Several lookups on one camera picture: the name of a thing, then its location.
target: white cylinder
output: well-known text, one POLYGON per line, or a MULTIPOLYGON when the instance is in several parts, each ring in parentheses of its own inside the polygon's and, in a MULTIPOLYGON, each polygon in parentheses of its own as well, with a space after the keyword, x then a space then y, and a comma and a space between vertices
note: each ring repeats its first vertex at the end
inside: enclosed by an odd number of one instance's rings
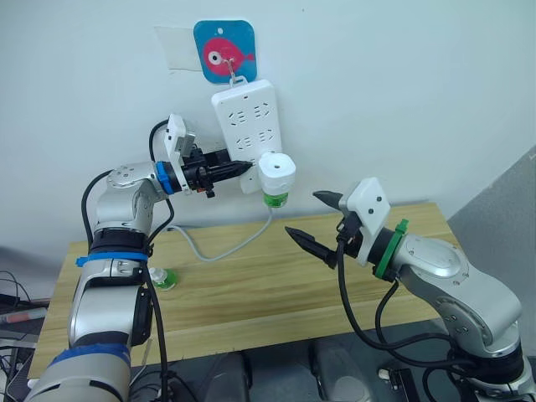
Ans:
POLYGON ((285 204, 295 175, 296 165, 285 153, 267 152, 260 157, 259 179, 268 206, 281 207, 285 204))

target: blue ring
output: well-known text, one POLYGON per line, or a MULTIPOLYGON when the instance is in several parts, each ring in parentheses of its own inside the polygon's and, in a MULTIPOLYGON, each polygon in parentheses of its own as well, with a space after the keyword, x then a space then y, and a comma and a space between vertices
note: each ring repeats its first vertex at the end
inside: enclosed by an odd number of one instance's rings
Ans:
POLYGON ((66 349, 62 353, 52 360, 52 363, 49 364, 53 366, 59 362, 63 362, 69 358, 76 358, 78 356, 85 356, 87 354, 112 354, 123 360, 126 364, 131 365, 130 352, 128 348, 121 343, 96 343, 95 345, 89 346, 79 346, 77 348, 66 349))
POLYGON ((157 162, 157 179, 162 185, 164 191, 166 194, 174 194, 173 188, 171 187, 171 182, 169 180, 168 173, 166 172, 166 169, 164 168, 164 162, 157 162))
POLYGON ((94 253, 94 254, 89 254, 86 257, 78 257, 76 259, 76 266, 84 266, 84 264, 87 261, 107 260, 107 259, 147 261, 149 260, 149 257, 143 253, 129 253, 129 252, 121 252, 121 251, 111 251, 109 253, 94 253))

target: power strip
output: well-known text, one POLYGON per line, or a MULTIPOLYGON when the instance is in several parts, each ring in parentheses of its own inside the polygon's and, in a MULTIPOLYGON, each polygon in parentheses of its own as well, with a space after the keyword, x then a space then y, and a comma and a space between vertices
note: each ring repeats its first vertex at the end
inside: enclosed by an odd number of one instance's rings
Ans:
POLYGON ((237 85, 214 94, 212 105, 231 160, 254 163, 240 176, 242 191, 249 194, 260 190, 260 157, 266 152, 281 152, 274 86, 268 80, 237 85))

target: pink fish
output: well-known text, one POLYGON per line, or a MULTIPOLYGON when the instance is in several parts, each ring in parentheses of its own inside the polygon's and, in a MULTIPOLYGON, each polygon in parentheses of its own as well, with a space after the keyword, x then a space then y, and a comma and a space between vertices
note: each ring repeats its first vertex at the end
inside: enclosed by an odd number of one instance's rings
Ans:
POLYGON ((217 75, 230 75, 229 66, 224 60, 229 60, 233 71, 236 72, 244 60, 255 60, 253 54, 244 54, 230 40, 225 38, 212 38, 203 49, 203 59, 209 70, 217 75))

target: white bracket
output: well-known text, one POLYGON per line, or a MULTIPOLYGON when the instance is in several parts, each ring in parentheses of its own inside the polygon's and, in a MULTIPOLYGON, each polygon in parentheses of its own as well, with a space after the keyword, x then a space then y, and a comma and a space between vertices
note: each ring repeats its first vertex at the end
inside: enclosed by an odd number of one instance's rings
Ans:
POLYGON ((385 226, 391 206, 377 178, 365 178, 353 185, 339 200, 339 208, 346 216, 355 212, 363 224, 359 230, 363 243, 358 253, 358 263, 367 265, 370 250, 379 232, 385 226))
POLYGON ((190 154, 192 150, 195 134, 187 130, 184 119, 179 115, 171 114, 167 122, 167 130, 164 137, 164 146, 169 162, 177 176, 178 183, 185 194, 190 194, 192 190, 184 177, 181 168, 183 156, 190 154))

